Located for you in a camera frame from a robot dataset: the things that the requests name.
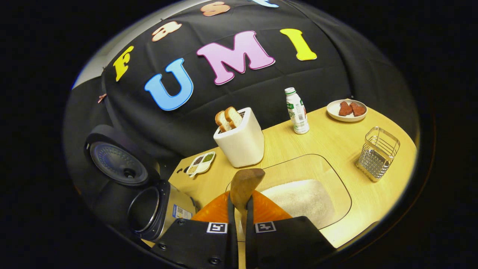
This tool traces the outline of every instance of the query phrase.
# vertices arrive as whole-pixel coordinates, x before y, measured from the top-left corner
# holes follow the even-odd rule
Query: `tabletop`
[[[319,230],[334,247],[340,247],[383,218],[398,201],[413,173],[416,146],[402,128],[372,108],[368,108],[367,116],[358,122],[335,120],[328,115],[326,107],[307,113],[307,118],[310,130],[306,134],[296,134],[290,120],[264,129],[264,157],[256,165],[235,168],[216,147],[181,160],[175,171],[183,171],[174,172],[169,182],[193,197],[202,208],[228,189],[240,169],[264,169],[264,189],[265,185],[286,182],[295,168],[301,175],[293,180],[316,179],[331,197],[336,213]],[[372,182],[356,166],[365,135],[375,126],[400,141],[393,163],[378,182]],[[184,173],[195,157],[209,151],[215,151],[216,157],[207,172],[194,178]],[[244,234],[240,225],[236,226],[239,228],[239,267],[244,268]]]

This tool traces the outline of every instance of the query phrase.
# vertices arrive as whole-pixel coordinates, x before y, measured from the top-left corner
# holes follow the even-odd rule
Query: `orange letter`
[[[156,29],[156,31],[152,33],[153,42],[156,42],[161,38],[167,36],[169,33],[176,31],[177,29],[179,29],[179,27],[181,27],[181,25],[181,23],[178,24],[177,22],[168,22],[165,25],[159,27],[158,29]]]
[[[211,4],[207,4],[201,8],[201,11],[204,12],[203,15],[210,17],[214,15],[218,15],[230,10],[231,7],[225,5],[224,2],[214,2]]]

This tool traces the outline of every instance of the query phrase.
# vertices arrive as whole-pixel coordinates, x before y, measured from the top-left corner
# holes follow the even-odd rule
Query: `white toaster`
[[[250,107],[238,112],[244,112],[239,127],[224,133],[217,128],[214,140],[232,166],[254,165],[264,157],[264,134]]]

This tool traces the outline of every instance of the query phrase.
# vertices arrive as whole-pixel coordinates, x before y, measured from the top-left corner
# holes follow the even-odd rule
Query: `wire basket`
[[[373,182],[377,182],[385,174],[397,155],[400,141],[389,132],[376,126],[365,135],[365,144],[357,162]]]

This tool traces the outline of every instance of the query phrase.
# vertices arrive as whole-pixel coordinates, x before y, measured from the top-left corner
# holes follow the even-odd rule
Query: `white plate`
[[[200,157],[205,158],[207,155],[209,155],[209,154],[211,154],[211,153],[213,154],[213,155],[212,155],[212,159],[210,159],[210,160],[207,161],[207,162],[203,162],[203,160],[201,160],[200,163],[194,165],[194,162],[195,162],[198,158],[200,158]],[[191,162],[191,165],[190,165],[189,168],[187,169],[188,172],[187,172],[186,174],[188,174],[189,176],[192,176],[192,175],[196,175],[196,174],[200,174],[200,173],[204,173],[204,172],[208,171],[208,170],[209,170],[209,167],[211,166],[211,163],[212,163],[212,161],[214,160],[215,157],[216,157],[216,152],[215,152],[215,151],[210,151],[210,152],[208,152],[208,153],[204,153],[204,154],[202,154],[202,155],[197,156],[196,158],[194,158],[194,161]],[[196,170],[195,170],[193,173],[189,173],[189,169],[190,169],[191,167],[194,167],[194,166],[197,167]]]
[[[338,112],[340,111],[340,103],[343,102],[343,101],[345,101],[349,105],[352,102],[354,102],[355,104],[357,104],[361,107],[364,107],[365,108],[365,113],[363,113],[363,115],[360,115],[358,117],[355,117],[354,113],[350,113],[347,116],[340,116],[338,114]],[[367,116],[368,110],[369,109],[367,108],[367,106],[364,103],[356,101],[356,100],[349,100],[349,99],[342,99],[342,100],[333,101],[333,102],[331,102],[330,104],[327,105],[327,112],[329,113],[329,115],[332,118],[334,118],[336,120],[339,120],[339,121],[343,121],[343,122],[358,122],[358,121],[362,120],[363,118],[365,118],[365,116]]]

